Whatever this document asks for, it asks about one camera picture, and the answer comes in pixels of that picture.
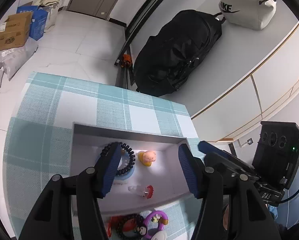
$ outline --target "black backpack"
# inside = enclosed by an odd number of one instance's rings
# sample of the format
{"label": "black backpack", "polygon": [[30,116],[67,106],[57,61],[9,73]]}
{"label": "black backpack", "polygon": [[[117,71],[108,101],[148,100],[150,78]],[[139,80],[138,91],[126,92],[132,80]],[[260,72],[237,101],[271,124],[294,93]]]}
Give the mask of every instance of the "black backpack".
{"label": "black backpack", "polygon": [[159,97],[179,90],[221,37],[220,14],[181,11],[150,36],[134,64],[137,91]]}

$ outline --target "table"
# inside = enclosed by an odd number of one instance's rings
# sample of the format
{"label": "table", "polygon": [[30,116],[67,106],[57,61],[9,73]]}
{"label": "table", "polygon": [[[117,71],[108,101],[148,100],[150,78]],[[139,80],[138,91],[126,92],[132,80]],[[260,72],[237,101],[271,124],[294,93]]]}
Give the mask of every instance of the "table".
{"label": "table", "polygon": [[[32,72],[16,102],[3,158],[5,201],[17,238],[49,179],[56,173],[69,176],[73,122],[186,137],[193,155],[203,157],[191,118],[181,104],[95,82]],[[169,240],[190,238],[200,203],[188,197],[155,208],[172,218],[165,227]],[[75,239],[81,239],[75,218],[73,231]],[[119,238],[113,234],[112,239]]]}

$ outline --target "toy pig head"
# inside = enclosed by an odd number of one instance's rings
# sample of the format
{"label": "toy pig head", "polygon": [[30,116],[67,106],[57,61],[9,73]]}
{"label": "toy pig head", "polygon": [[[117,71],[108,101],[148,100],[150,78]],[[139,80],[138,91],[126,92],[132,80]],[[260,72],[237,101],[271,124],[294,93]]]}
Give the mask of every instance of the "toy pig head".
{"label": "toy pig head", "polygon": [[144,162],[154,162],[156,161],[156,152],[154,151],[147,151],[143,155]]}

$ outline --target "white nike bag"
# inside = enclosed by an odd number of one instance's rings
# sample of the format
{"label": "white nike bag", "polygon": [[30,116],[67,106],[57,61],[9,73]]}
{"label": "white nike bag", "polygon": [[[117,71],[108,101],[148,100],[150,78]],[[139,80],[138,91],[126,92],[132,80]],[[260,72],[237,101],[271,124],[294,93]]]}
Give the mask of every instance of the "white nike bag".
{"label": "white nike bag", "polygon": [[219,8],[229,22],[262,30],[276,11],[276,0],[221,0]]}

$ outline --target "cardboard box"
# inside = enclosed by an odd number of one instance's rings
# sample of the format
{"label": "cardboard box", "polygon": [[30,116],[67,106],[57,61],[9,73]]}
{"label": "cardboard box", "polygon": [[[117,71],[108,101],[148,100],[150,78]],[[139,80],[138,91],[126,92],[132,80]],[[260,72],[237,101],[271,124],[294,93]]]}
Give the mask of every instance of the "cardboard box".
{"label": "cardboard box", "polygon": [[19,6],[16,13],[22,12],[33,12],[29,36],[38,41],[44,35],[48,12],[42,10],[37,5]]}
{"label": "cardboard box", "polygon": [[0,50],[24,46],[29,35],[32,12],[9,15],[0,25]]}

